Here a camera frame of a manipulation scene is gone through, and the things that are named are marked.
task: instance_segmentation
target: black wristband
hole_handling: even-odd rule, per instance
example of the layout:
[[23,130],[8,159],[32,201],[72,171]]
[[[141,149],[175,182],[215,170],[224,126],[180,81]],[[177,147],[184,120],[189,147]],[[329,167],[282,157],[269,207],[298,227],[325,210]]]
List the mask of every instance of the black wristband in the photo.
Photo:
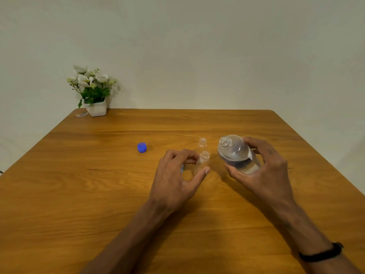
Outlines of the black wristband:
[[328,260],[334,258],[341,254],[342,248],[344,247],[340,242],[332,242],[333,248],[331,250],[324,251],[322,253],[305,256],[299,252],[299,257],[305,262],[321,262],[323,260]]

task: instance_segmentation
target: potted plant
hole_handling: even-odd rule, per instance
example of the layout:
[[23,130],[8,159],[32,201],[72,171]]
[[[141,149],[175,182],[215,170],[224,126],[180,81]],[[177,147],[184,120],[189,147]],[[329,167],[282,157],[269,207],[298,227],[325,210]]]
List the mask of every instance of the potted plant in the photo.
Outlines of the potted plant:
[[87,109],[91,116],[102,116],[107,114],[107,103],[105,97],[110,95],[116,80],[101,74],[100,69],[88,71],[87,66],[73,66],[77,76],[70,77],[67,82],[81,95],[79,107]]

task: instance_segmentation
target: bottle cap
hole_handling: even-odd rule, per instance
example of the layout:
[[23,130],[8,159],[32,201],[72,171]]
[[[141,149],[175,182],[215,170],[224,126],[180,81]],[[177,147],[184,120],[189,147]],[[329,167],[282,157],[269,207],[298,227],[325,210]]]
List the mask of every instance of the bottle cap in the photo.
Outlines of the bottle cap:
[[137,149],[138,149],[138,152],[144,153],[147,150],[147,145],[144,142],[138,143]]

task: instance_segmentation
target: plastic bottle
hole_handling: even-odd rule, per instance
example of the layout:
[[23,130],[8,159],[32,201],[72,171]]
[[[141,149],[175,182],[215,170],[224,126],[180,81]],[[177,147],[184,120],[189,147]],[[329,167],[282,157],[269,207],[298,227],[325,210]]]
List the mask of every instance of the plastic bottle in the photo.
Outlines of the plastic bottle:
[[260,168],[260,161],[243,139],[235,134],[221,137],[218,143],[218,153],[221,158],[237,170],[251,174]]
[[205,138],[199,139],[198,148],[196,151],[199,153],[199,155],[204,151],[208,151],[207,140]]
[[196,166],[195,166],[195,170],[194,170],[194,175],[196,175],[196,173],[206,167],[206,166],[209,166],[209,161],[210,161],[210,154],[209,152],[207,151],[203,151],[201,154],[200,154],[200,157],[198,159],[198,161],[196,162]]

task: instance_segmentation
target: wooden table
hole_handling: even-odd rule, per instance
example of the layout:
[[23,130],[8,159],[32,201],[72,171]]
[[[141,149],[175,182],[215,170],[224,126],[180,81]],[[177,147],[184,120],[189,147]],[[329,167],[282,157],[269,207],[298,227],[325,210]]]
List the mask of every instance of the wooden table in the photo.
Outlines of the wooden table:
[[[212,171],[156,233],[135,273],[304,273],[280,222],[227,176],[217,143],[228,134],[270,142],[289,162],[297,201],[365,271],[365,196],[273,111],[112,109],[75,117],[82,111],[0,177],[0,273],[78,273],[146,200],[166,150],[194,149],[201,137]],[[146,153],[137,152],[139,142]]]

